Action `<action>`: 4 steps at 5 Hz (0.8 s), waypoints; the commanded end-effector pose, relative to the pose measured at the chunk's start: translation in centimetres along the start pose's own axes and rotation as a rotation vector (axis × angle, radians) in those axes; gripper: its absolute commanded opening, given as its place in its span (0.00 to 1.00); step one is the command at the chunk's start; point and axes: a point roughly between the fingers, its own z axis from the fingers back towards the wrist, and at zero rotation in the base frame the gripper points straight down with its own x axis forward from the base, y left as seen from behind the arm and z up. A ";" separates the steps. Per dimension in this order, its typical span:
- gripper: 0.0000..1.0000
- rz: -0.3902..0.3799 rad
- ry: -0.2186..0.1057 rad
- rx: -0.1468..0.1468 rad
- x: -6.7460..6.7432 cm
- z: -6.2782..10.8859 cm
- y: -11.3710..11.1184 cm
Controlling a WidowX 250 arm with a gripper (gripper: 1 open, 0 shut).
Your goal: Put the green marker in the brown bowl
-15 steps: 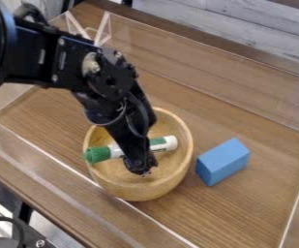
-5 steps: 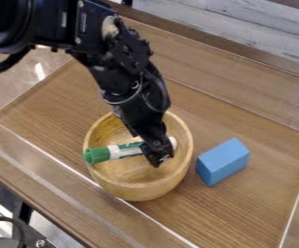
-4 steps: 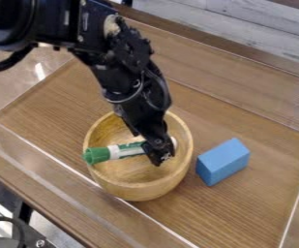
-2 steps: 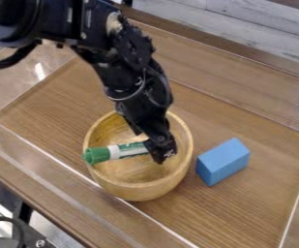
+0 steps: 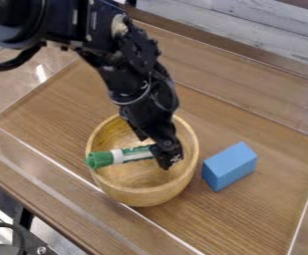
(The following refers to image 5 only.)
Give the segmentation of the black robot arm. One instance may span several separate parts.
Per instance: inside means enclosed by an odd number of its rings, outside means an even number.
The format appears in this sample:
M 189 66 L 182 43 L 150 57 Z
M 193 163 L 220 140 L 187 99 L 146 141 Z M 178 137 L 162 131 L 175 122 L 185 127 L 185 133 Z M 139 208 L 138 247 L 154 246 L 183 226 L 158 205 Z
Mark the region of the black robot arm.
M 26 64 L 55 43 L 97 70 L 109 95 L 162 169 L 183 158 L 173 114 L 174 82 L 158 61 L 157 40 L 139 28 L 114 0 L 0 0 L 0 47 L 19 52 L 0 72 Z

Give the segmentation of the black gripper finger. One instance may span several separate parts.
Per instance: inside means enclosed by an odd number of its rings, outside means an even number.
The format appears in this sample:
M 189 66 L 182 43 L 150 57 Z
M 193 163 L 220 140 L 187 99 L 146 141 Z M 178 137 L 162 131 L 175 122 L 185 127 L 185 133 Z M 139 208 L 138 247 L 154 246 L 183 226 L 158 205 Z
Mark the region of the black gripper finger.
M 183 159 L 182 145 L 175 135 L 171 118 L 154 121 L 147 126 L 141 127 L 141 131 L 154 141 L 150 152 L 158 167 L 169 170 Z

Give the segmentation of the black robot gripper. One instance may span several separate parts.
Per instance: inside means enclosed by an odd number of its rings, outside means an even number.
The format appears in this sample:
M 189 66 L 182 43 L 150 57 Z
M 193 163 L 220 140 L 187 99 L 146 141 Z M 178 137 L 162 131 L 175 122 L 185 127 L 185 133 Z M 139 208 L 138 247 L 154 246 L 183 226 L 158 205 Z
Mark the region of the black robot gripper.
M 149 138 L 142 127 L 171 118 L 178 107 L 174 83 L 158 61 L 157 40 L 126 14 L 117 14 L 105 30 L 99 49 L 80 51 L 80 57 L 98 71 L 139 141 Z

